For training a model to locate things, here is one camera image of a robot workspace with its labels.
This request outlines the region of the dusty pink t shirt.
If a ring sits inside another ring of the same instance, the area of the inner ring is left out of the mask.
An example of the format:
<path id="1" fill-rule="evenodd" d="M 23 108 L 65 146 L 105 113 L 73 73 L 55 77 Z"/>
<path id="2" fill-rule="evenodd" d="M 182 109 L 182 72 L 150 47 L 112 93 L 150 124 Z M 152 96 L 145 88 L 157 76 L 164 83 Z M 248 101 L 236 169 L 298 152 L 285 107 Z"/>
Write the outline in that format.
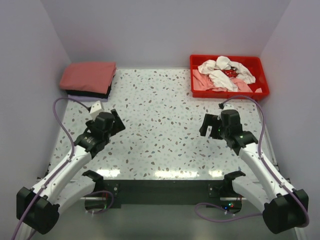
<path id="1" fill-rule="evenodd" d="M 87 61 L 72 63 L 62 74 L 62 90 L 105 94 L 116 73 L 115 62 Z"/>

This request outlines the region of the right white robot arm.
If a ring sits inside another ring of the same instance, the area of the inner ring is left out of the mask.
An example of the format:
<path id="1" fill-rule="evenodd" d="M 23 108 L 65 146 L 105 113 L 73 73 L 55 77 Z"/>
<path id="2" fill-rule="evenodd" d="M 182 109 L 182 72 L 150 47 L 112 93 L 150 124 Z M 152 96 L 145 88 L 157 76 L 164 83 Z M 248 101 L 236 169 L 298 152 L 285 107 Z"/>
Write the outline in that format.
<path id="1" fill-rule="evenodd" d="M 303 189 L 297 190 L 268 160 L 254 134 L 243 129 L 237 110 L 223 109 L 219 115 L 205 114 L 199 129 L 201 136 L 207 134 L 208 127 L 211 127 L 210 138 L 224 140 L 248 165 L 261 185 L 247 181 L 245 173 L 238 170 L 224 176 L 221 193 L 245 197 L 259 209 L 265 225 L 274 234 L 309 224 L 309 196 Z"/>

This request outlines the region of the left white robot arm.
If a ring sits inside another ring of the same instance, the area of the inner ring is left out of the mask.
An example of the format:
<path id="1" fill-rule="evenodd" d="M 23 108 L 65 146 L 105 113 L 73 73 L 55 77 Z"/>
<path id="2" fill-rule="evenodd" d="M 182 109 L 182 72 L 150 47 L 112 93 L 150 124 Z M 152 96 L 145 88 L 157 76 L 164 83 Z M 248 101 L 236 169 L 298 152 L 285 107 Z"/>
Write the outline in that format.
<path id="1" fill-rule="evenodd" d="M 31 188 L 23 187 L 16 195 L 18 225 L 26 224 L 40 234 L 47 234 L 57 223 L 62 205 L 60 193 L 79 170 L 89 163 L 110 138 L 125 130 L 117 110 L 100 112 L 86 122 L 86 129 L 75 141 L 65 158 L 41 181 Z"/>

